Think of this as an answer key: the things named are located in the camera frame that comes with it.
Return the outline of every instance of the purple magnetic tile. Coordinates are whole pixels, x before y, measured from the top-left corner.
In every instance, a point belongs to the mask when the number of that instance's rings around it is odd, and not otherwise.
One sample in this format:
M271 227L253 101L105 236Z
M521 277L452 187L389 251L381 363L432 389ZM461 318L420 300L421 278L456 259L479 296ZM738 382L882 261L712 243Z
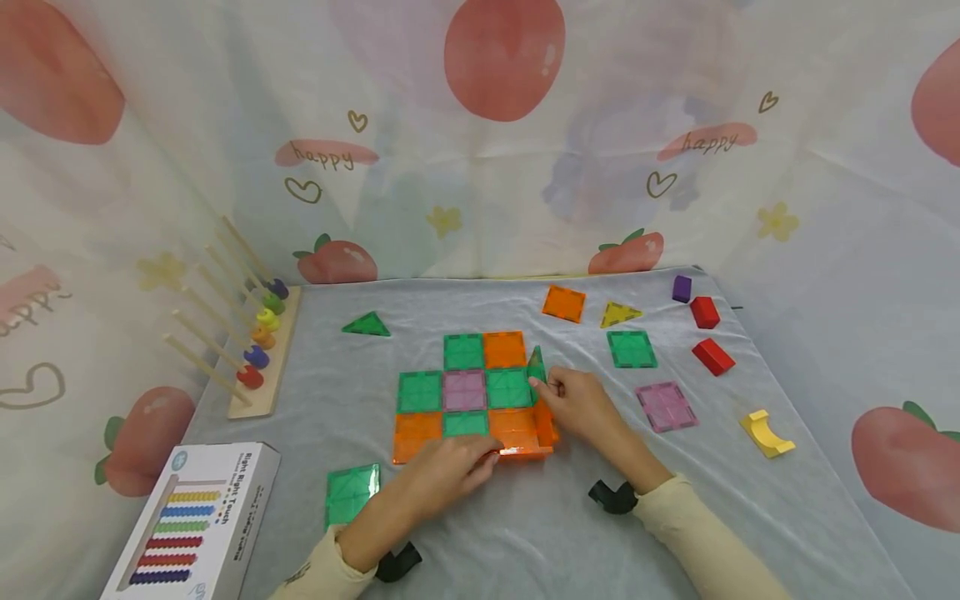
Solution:
M487 408L486 377L482 369L444 373L444 410L475 411Z
M673 279L673 300L684 304L690 302L692 289L693 281L690 280L690 277L677 275Z
M636 397L657 433L700 424L684 393L673 381L636 388Z

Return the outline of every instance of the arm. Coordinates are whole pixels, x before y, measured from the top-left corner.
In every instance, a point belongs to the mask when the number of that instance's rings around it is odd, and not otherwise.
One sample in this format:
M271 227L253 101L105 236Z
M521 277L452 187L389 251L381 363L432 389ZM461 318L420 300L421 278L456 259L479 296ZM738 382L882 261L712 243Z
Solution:
M419 523L483 485L503 444L484 436L427 443L395 480L384 486L349 525L334 525L307 562L270 600L353 600L377 564Z
M630 429L592 373L554 367L531 379L554 418L592 444L637 493L634 515L684 567L704 600L789 600L786 591L717 518L682 476L674 476Z

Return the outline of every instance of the pink magnetic tile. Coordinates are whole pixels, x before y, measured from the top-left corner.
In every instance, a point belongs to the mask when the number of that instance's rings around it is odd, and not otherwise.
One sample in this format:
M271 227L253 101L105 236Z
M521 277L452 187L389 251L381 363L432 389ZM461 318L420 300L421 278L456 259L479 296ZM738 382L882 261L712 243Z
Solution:
M684 393L673 381L636 388L636 397L657 433L700 424Z
M474 411L487 408L486 377L482 369L444 373L444 410Z

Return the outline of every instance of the white box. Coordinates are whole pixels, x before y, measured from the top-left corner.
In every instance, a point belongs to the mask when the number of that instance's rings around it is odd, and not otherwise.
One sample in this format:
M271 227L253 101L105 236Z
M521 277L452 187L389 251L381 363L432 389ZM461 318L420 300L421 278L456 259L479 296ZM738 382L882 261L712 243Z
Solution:
M279 463L260 442L175 447L101 600L236 600Z

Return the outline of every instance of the right hand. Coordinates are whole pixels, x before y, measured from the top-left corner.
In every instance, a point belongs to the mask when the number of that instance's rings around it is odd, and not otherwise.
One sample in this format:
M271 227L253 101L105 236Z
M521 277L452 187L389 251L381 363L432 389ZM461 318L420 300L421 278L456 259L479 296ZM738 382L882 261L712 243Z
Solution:
M628 428L603 384L591 372L553 367L545 383L530 377L530 385L563 429L594 447L611 433Z

